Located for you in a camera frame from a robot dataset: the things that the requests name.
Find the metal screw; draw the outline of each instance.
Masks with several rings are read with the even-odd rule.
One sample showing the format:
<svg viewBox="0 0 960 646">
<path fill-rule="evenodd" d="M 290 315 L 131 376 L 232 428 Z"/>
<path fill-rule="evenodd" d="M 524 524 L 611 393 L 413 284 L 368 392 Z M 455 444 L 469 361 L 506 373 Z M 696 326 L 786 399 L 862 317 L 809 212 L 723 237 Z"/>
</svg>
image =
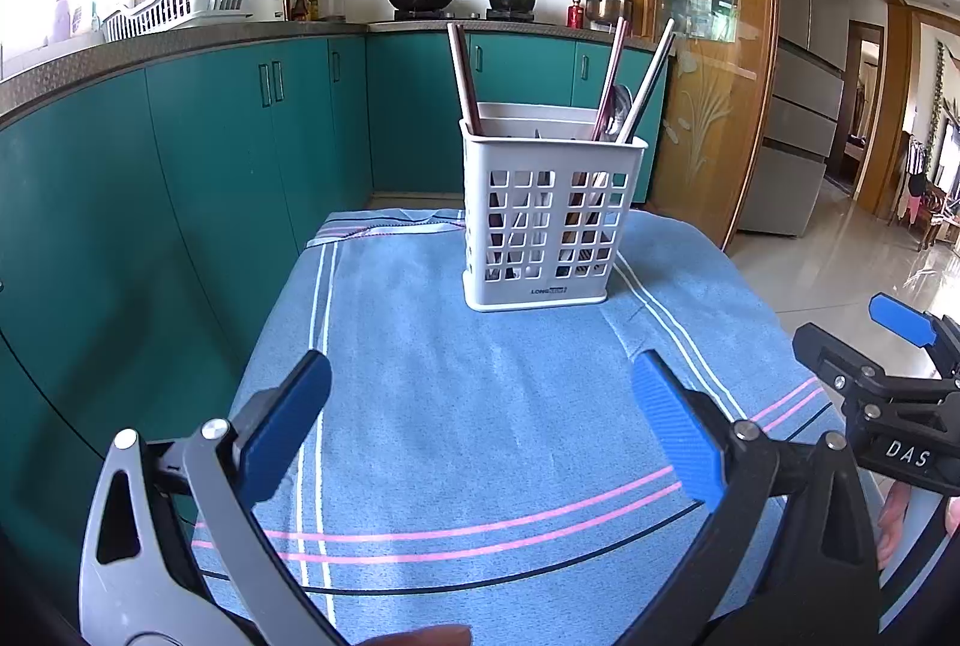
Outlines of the metal screw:
<svg viewBox="0 0 960 646">
<path fill-rule="evenodd" d="M 113 439 L 113 445 L 121 451 L 126 451 L 133 443 L 136 443 L 136 429 L 122 429 Z"/>
<path fill-rule="evenodd" d="M 203 424 L 200 435 L 203 435 L 207 440 L 218 440 L 218 438 L 223 438 L 227 434 L 229 428 L 227 419 L 210 419 L 206 424 Z"/>
<path fill-rule="evenodd" d="M 733 424 L 733 434 L 741 440 L 756 440 L 760 438 L 760 427 L 752 421 L 737 421 Z"/>
<path fill-rule="evenodd" d="M 839 432 L 827 432 L 827 448 L 834 451 L 843 451 L 847 447 L 847 439 Z"/>
</svg>

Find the blue towel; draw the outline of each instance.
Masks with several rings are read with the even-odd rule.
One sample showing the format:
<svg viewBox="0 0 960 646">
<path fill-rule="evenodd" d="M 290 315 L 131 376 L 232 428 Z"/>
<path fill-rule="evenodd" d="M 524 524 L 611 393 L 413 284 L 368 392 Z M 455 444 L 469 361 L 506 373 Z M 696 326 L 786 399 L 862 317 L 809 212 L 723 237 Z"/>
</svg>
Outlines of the blue towel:
<svg viewBox="0 0 960 646">
<path fill-rule="evenodd" d="M 687 224 L 632 212 L 598 305 L 476 313 L 463 269 L 463 211 L 336 214 L 237 392 L 234 411 L 308 346 L 328 355 L 328 405 L 254 512 L 350 642 L 445 622 L 480 646 L 616 640 L 706 518 L 635 405 L 640 351 L 774 438 L 842 428 L 774 313 Z M 745 601 L 781 508 L 768 504 L 718 612 Z M 203 527 L 194 546 L 222 572 Z"/>
</svg>

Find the blue gripper pad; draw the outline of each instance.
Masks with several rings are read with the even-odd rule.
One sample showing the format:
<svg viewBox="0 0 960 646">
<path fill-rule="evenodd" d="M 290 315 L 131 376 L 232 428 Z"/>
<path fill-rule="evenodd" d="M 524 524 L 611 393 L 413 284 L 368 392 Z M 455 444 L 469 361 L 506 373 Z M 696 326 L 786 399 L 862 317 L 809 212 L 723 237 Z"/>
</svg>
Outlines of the blue gripper pad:
<svg viewBox="0 0 960 646">
<path fill-rule="evenodd" d="M 277 390 L 270 390 L 269 407 L 244 443 L 237 464 L 242 503 L 251 507 L 274 496 L 330 397 L 332 378 L 328 359 L 311 350 Z"/>
<path fill-rule="evenodd" d="M 653 351 L 634 360 L 634 398 L 686 495 L 713 512 L 723 499 L 723 452 L 683 398 L 685 389 Z"/>
<path fill-rule="evenodd" d="M 937 341 L 937 333 L 927 316 L 885 293 L 870 300 L 870 318 L 918 348 Z"/>
</svg>

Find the kitchen countertop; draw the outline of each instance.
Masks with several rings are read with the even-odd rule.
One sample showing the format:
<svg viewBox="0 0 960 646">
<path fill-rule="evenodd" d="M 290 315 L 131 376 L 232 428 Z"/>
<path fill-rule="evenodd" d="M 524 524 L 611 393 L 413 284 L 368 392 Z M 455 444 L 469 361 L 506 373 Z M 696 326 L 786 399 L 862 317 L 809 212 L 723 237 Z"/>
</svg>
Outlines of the kitchen countertop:
<svg viewBox="0 0 960 646">
<path fill-rule="evenodd" d="M 330 34 L 379 34 L 392 31 L 444 31 L 448 21 L 385 21 L 373 24 L 293 23 L 287 21 L 246 22 L 192 26 L 144 34 L 131 39 L 107 42 L 75 53 L 54 58 L 24 70 L 0 82 L 0 128 L 26 113 L 84 85 L 103 77 L 121 74 L 130 69 L 172 56 L 197 53 L 199 50 L 269 42 L 304 36 Z M 552 24 L 522 24 L 509 21 L 458 20 L 466 31 L 505 31 L 510 34 L 576 39 L 611 45 L 613 35 L 590 29 L 568 29 Z M 656 50 L 656 43 L 630 37 L 626 47 Z"/>
</svg>

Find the cabinet handle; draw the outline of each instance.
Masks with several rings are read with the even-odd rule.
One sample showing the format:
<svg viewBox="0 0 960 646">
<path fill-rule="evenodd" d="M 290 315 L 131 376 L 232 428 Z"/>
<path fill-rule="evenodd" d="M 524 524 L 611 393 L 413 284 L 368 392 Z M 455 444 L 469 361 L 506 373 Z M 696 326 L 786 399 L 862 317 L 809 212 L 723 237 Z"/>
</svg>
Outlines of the cabinet handle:
<svg viewBox="0 0 960 646">
<path fill-rule="evenodd" d="M 260 103 L 264 107 L 269 107 L 272 104 L 270 99 L 270 70 L 267 69 L 266 64 L 260 64 L 258 69 L 260 69 Z"/>
<path fill-rule="evenodd" d="M 283 101 L 283 64 L 280 61 L 272 63 L 274 68 L 274 101 Z"/>
</svg>

